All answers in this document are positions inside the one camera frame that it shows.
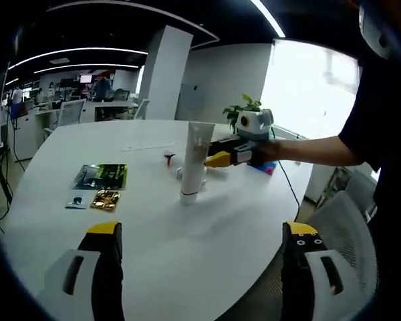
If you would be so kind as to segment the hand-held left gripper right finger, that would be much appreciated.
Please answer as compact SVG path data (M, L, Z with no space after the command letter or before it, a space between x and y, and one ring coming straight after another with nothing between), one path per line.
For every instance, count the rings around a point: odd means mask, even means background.
M353 320L358 276L312 226L283 224L282 320Z

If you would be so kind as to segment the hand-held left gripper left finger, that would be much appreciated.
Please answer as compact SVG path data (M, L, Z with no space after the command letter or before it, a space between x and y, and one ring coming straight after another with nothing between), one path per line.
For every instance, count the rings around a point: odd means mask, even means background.
M43 308L54 320L123 320L122 224L88 229L45 272Z

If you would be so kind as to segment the person's right hand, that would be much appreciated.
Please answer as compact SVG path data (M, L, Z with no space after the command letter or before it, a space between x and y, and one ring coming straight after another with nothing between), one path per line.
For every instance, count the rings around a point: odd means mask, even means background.
M253 149L250 163L260 167L268 162L280 161L282 159L281 143L281 140L276 139L260 142Z

